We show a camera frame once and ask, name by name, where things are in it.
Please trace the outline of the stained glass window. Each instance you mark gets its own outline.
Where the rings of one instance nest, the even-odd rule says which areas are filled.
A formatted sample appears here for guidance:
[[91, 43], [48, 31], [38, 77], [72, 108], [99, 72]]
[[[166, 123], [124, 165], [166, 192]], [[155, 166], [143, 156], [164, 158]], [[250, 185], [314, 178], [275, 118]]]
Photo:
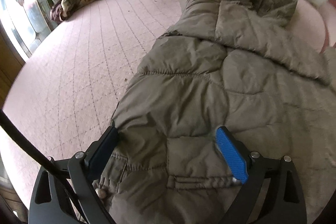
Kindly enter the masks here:
[[50, 0], [1, 0], [1, 23], [24, 61], [58, 26], [50, 19]]

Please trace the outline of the pink round cushion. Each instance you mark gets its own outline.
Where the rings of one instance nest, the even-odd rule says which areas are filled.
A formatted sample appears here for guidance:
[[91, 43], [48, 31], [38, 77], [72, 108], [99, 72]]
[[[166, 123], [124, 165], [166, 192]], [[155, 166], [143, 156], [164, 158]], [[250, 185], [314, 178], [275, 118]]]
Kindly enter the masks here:
[[318, 53], [335, 48], [335, 0], [324, 0], [319, 6], [298, 0], [287, 30]]

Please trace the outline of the olive quilted puffer jacket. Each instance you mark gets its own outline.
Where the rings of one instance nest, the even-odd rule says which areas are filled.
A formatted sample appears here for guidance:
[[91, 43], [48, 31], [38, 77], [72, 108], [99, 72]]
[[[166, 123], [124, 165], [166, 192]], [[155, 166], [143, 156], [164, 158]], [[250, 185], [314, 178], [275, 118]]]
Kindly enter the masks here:
[[313, 223], [335, 191], [335, 49], [287, 31], [297, 0], [182, 0], [113, 114], [121, 140], [100, 185], [117, 223], [218, 223], [239, 187], [215, 143], [225, 126], [290, 156]]

